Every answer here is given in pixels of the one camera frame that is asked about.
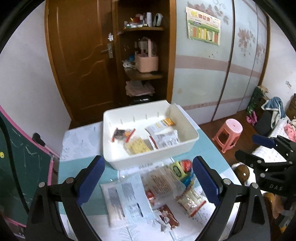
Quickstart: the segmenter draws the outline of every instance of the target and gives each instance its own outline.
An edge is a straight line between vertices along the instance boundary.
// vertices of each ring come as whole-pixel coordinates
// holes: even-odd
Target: blue towel
[[[283,102],[279,97],[273,97],[267,100],[265,104],[261,106],[263,110],[272,110],[271,128],[274,129],[279,119],[285,118],[286,113],[283,107]]]

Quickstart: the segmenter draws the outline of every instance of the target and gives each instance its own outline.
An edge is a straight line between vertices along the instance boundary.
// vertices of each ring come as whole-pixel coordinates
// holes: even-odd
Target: pink frame
[[[59,158],[59,155],[57,155],[55,152],[53,152],[51,149],[49,149],[47,146],[43,147],[39,144],[37,144],[35,141],[32,140],[32,138],[30,138],[10,117],[9,115],[4,111],[4,109],[0,106],[0,111],[1,113],[5,116],[5,118],[13,125],[14,128],[16,128],[25,138],[27,138],[30,142],[32,142],[35,146],[37,146],[40,150],[42,150],[43,152],[45,152],[46,154],[50,155],[53,154],[55,155],[57,158]],[[48,170],[48,176],[47,176],[47,185],[51,185],[52,184],[52,172],[53,172],[53,165],[54,165],[54,161],[53,158],[50,160],[50,164],[49,164],[49,170]],[[8,217],[3,216],[4,219],[14,225],[17,226],[21,226],[21,227],[26,227],[26,225],[18,223]]]

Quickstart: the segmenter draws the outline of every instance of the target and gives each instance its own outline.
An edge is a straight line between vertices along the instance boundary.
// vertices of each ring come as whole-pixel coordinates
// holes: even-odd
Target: red snack wrapper
[[[189,159],[179,162],[184,172],[189,172],[192,168],[192,162]]]
[[[151,192],[151,190],[148,190],[145,193],[146,193],[146,196],[148,198],[149,203],[152,206],[154,206],[154,202],[155,202],[155,199],[156,199],[156,197],[154,196],[154,194]]]

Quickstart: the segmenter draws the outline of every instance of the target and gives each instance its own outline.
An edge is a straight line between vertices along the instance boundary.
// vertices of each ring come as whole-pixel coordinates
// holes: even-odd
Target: white wall
[[[268,88],[269,98],[278,96],[286,109],[296,93],[296,53],[289,40],[270,18],[270,50],[262,84]],[[289,81],[290,89],[285,83]]]
[[[29,136],[34,132],[56,153],[70,117],[49,64],[45,2],[17,28],[0,54],[0,105]]]

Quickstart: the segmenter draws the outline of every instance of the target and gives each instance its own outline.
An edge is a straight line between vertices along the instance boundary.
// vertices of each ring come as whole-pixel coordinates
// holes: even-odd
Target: door handle
[[[112,44],[107,44],[108,49],[102,50],[101,53],[109,52],[109,58],[113,58]]]

